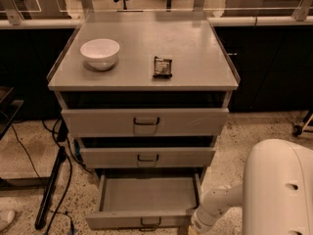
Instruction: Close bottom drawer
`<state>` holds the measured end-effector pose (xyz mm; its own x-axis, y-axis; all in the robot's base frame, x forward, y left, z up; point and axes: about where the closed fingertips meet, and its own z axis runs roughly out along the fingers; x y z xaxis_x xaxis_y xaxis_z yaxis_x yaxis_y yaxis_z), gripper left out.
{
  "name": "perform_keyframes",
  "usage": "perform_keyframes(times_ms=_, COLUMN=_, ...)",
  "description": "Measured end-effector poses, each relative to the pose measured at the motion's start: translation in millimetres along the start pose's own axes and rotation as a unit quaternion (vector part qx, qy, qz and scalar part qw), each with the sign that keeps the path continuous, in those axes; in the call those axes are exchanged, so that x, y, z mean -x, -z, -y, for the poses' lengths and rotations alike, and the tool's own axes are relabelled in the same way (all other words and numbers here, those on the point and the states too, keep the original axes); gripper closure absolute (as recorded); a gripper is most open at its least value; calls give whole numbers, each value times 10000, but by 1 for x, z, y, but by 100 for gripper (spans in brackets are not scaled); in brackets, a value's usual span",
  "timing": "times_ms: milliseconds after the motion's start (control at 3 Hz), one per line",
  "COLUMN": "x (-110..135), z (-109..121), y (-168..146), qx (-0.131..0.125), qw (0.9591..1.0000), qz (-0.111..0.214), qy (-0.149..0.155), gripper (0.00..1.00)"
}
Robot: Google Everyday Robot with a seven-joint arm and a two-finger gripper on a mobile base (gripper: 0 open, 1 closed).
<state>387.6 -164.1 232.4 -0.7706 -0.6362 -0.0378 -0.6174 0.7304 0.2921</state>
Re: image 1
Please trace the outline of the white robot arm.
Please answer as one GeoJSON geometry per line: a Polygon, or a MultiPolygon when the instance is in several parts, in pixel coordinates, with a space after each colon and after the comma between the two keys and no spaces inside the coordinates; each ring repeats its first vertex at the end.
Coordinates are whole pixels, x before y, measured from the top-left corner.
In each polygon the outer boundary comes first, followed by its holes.
{"type": "Polygon", "coordinates": [[[313,150],[281,139],[257,143],[241,185],[201,194],[189,235],[208,232],[234,207],[243,209],[243,235],[313,235],[313,150]]]}

